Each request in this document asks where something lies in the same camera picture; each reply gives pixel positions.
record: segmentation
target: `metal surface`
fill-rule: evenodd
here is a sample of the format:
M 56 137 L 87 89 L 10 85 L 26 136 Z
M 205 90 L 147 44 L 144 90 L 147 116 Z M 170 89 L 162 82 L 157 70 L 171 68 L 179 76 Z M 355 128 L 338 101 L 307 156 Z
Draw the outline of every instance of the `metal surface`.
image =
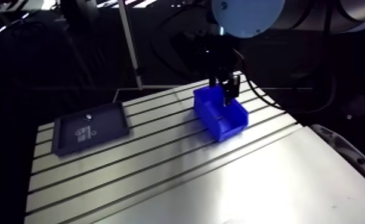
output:
M 365 224 L 365 179 L 303 127 L 96 222 L 119 223 Z
M 365 0 L 341 0 L 341 5 L 350 17 L 365 21 Z
M 286 0 L 273 29 L 321 31 L 326 18 L 326 1 Z M 365 21 L 365 0 L 340 0 L 332 16 L 331 31 L 349 31 Z
M 326 1 L 286 0 L 286 5 L 272 28 L 322 31 L 325 18 Z M 331 31 L 333 33 L 345 32 L 361 23 L 361 21 L 347 20 L 335 8 L 332 15 Z
M 131 136 L 68 157 L 50 153 L 52 125 L 41 126 L 25 224 L 95 222 L 301 128 L 242 84 L 250 126 L 217 144 L 193 113 L 192 91 L 207 83 L 125 102 Z

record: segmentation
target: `blue plastic bin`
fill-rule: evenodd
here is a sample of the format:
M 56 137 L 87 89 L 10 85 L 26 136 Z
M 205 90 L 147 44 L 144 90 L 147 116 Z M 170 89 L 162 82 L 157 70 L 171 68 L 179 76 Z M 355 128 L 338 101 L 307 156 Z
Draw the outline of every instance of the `blue plastic bin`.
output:
M 194 110 L 219 142 L 240 133 L 248 125 L 248 112 L 235 99 L 223 105 L 221 86 L 204 87 L 194 91 Z

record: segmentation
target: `tray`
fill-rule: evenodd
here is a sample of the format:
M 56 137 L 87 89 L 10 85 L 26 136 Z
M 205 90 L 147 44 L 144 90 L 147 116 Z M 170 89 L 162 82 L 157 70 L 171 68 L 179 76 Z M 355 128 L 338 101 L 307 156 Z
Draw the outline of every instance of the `tray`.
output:
M 115 102 L 57 118 L 52 152 L 64 156 L 128 134 L 122 103 Z

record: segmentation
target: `metal pole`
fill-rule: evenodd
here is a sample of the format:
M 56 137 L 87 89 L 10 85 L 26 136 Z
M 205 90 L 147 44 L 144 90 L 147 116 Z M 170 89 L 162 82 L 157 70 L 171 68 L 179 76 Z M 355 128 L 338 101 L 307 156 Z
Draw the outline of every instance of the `metal pole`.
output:
M 137 73 L 138 58 L 135 50 L 134 39 L 132 38 L 131 26 L 129 23 L 129 18 L 124 0 L 119 0 L 119 11 L 120 11 L 121 22 L 123 24 L 125 39 L 127 41 L 129 56 L 131 58 L 132 67 L 134 69 L 135 80 L 137 81 L 138 89 L 142 90 L 143 86 L 142 86 L 141 76 Z

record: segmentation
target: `slotted table surface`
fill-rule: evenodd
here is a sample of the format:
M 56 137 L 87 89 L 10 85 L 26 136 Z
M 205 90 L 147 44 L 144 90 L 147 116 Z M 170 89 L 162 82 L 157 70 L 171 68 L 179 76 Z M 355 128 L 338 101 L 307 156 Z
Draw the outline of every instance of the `slotted table surface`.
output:
M 124 102 L 129 136 L 67 157 L 50 152 L 54 124 L 38 127 L 25 224 L 118 223 L 120 211 L 302 129 L 258 99 L 244 75 L 241 80 L 237 100 L 250 125 L 222 143 L 193 112 L 193 90 L 207 80 Z

